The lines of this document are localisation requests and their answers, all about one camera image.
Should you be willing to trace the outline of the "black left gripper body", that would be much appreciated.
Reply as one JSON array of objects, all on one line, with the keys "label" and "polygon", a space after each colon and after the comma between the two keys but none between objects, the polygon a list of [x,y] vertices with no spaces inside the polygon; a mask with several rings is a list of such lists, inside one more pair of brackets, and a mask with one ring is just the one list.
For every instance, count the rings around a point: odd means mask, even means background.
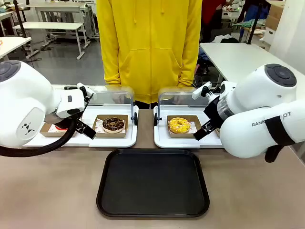
[{"label": "black left gripper body", "polygon": [[70,129],[72,121],[74,121],[74,128],[73,130],[82,130],[82,125],[80,124],[81,116],[80,115],[72,115],[70,117],[67,117],[56,124],[57,127],[61,129]]}]

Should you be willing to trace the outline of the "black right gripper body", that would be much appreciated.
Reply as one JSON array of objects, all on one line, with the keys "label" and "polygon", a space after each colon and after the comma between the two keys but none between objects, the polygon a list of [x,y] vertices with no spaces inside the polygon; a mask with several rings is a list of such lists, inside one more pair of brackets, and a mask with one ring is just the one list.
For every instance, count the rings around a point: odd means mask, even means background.
[{"label": "black right gripper body", "polygon": [[205,128],[220,128],[224,123],[224,120],[220,117],[217,110],[220,96],[206,95],[205,97],[208,99],[208,105],[203,112],[209,118],[209,120],[203,126]]}]

